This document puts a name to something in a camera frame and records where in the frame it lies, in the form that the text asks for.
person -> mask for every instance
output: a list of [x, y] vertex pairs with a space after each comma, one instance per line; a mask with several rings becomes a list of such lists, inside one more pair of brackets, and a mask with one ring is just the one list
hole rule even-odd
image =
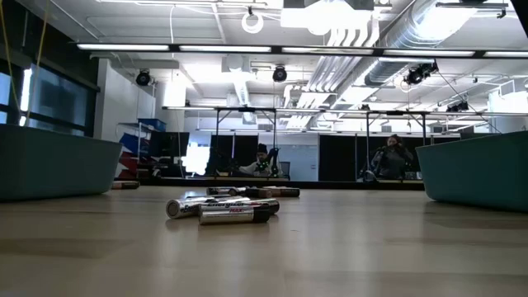
[[413, 155], [403, 146], [396, 134], [387, 138], [387, 146], [378, 149], [371, 167], [378, 178], [401, 179], [405, 177], [405, 164], [413, 161]]
[[[238, 170], [242, 173], [252, 175], [254, 177], [269, 177], [272, 174], [271, 166], [273, 165], [273, 159], [267, 160], [267, 146], [265, 144], [258, 144], [257, 148], [257, 161], [251, 163], [248, 166], [241, 166]], [[281, 165], [277, 162], [278, 177], [282, 177]]]

black curtain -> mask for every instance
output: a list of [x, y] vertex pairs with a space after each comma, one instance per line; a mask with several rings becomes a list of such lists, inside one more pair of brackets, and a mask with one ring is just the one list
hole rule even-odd
[[354, 136], [319, 135], [319, 181], [353, 182]]
[[233, 136], [232, 135], [211, 135], [211, 147], [209, 162], [205, 169], [205, 174], [214, 175], [215, 169], [227, 171], [231, 162], [233, 153]]
[[256, 160], [258, 146], [258, 136], [238, 136], [234, 137], [234, 159], [238, 165], [247, 166]]

security camera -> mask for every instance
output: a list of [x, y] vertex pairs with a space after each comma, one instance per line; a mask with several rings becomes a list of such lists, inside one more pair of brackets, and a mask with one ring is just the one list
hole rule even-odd
[[282, 83], [288, 78], [288, 73], [286, 72], [286, 69], [284, 66], [279, 65], [275, 67], [275, 71], [273, 72], [273, 81], [276, 83]]
[[150, 76], [150, 70], [148, 69], [141, 69], [138, 77], [135, 78], [135, 82], [141, 87], [147, 87], [151, 81], [152, 77]]

ceiling light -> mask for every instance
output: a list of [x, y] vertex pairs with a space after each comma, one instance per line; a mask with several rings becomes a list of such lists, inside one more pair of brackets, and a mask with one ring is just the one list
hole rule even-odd
[[380, 62], [397, 62], [397, 63], [435, 63], [434, 59], [429, 58], [391, 58], [391, 57], [381, 57], [379, 58]]
[[475, 54], [472, 50], [438, 50], [438, 49], [386, 49], [384, 54], [410, 56], [410, 57], [427, 57], [427, 56], [445, 56], [445, 57], [471, 57]]
[[370, 55], [372, 49], [351, 49], [351, 48], [326, 48], [323, 46], [315, 47], [284, 47], [282, 52], [285, 54], [357, 54]]
[[329, 113], [346, 113], [346, 114], [365, 114], [367, 111], [353, 111], [353, 110], [325, 110]]
[[80, 50], [169, 51], [168, 45], [78, 44], [77, 47]]
[[164, 110], [170, 111], [214, 111], [214, 107], [198, 107], [198, 106], [164, 106]]
[[147, 87], [151, 81], [152, 78], [150, 77], [149, 69], [141, 69], [138, 74], [138, 77], [135, 78], [135, 82], [141, 87]]
[[266, 8], [267, 3], [265, 2], [244, 2], [241, 1], [217, 1], [217, 0], [190, 0], [190, 1], [173, 1], [173, 0], [96, 0], [103, 3], [133, 3], [141, 6], [210, 6], [216, 4], [219, 7], [262, 7]]
[[[257, 17], [257, 23], [253, 26], [248, 25], [248, 18], [255, 16]], [[244, 15], [242, 18], [242, 28], [249, 34], [256, 34], [262, 30], [264, 27], [264, 19], [262, 18], [262, 14], [260, 13], [253, 13], [251, 7], [248, 8], [248, 13]]]
[[488, 51], [484, 54], [488, 58], [528, 58], [528, 51]]
[[180, 45], [182, 52], [270, 53], [270, 46]]
[[290, 113], [318, 113], [321, 110], [308, 109], [308, 108], [277, 108], [277, 112], [290, 112]]
[[286, 69], [284, 66], [279, 65], [275, 67], [275, 71], [273, 72], [273, 81], [276, 83], [282, 83], [288, 78], [288, 73], [286, 72]]
[[432, 64], [420, 64], [416, 68], [410, 68], [408, 75], [403, 81], [409, 86], [417, 85], [426, 78], [429, 78], [436, 71], [438, 71], [438, 64], [436, 62]]

